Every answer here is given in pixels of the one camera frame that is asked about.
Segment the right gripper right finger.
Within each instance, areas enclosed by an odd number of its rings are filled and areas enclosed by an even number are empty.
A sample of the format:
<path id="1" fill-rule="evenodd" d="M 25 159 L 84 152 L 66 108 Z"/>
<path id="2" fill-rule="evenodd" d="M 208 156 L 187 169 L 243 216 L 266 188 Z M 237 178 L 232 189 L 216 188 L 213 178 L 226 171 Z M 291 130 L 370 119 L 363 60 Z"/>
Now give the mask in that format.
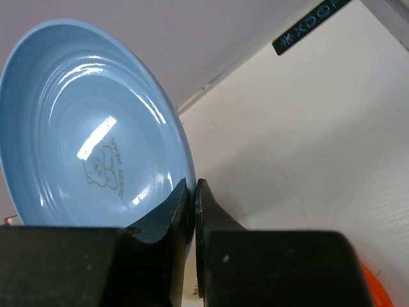
<path id="1" fill-rule="evenodd" d="M 371 306 L 357 255 L 339 232 L 248 230 L 197 182 L 196 270 L 205 306 Z"/>

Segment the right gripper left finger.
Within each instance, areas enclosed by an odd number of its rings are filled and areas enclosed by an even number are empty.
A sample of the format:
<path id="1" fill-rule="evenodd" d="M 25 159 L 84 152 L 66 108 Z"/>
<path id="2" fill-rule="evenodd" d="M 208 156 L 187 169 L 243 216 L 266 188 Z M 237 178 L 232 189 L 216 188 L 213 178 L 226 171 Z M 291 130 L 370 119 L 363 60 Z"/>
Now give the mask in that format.
<path id="1" fill-rule="evenodd" d="M 2 306 L 180 306 L 189 191 L 126 228 L 1 227 Z"/>

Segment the blue round plate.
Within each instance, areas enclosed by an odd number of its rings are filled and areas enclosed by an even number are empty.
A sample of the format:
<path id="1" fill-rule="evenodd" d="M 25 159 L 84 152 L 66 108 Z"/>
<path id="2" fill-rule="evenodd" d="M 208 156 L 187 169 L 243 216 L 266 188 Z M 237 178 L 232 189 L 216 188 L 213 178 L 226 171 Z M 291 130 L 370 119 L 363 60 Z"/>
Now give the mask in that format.
<path id="1" fill-rule="evenodd" d="M 124 228 L 180 180 L 196 189 L 163 87 L 127 46 L 73 19 L 30 29 L 4 64 L 1 167 L 25 226 Z"/>

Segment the orange round plate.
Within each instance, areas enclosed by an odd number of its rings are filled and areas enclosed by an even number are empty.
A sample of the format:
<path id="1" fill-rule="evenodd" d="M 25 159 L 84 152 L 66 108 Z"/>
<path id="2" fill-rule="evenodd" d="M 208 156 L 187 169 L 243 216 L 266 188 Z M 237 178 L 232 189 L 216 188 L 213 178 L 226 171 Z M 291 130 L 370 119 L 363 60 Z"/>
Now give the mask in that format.
<path id="1" fill-rule="evenodd" d="M 360 262 L 364 279 L 366 281 L 369 293 L 373 300 L 373 306 L 375 307 L 394 307 L 388 293 L 385 291 L 382 284 L 378 281 L 376 276 L 362 263 Z"/>

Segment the small beige patterned plate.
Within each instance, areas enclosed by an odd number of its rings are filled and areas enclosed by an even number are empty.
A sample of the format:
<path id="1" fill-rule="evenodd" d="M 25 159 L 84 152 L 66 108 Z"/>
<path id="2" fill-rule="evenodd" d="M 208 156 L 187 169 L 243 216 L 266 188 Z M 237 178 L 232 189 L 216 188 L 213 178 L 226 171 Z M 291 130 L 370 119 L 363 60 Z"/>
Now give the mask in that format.
<path id="1" fill-rule="evenodd" d="M 196 254 L 194 251 L 189 253 L 185 263 L 185 272 L 183 280 L 182 307 L 202 307 L 203 300 L 199 297 L 196 274 Z"/>

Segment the right black logo label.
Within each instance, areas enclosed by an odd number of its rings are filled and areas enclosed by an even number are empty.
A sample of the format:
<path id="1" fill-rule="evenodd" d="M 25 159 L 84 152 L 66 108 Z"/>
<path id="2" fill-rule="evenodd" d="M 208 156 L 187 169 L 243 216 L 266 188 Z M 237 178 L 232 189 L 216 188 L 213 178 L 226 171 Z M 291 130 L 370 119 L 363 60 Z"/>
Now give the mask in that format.
<path id="1" fill-rule="evenodd" d="M 322 1 L 272 42 L 276 54 L 283 55 L 349 2 L 350 0 Z"/>

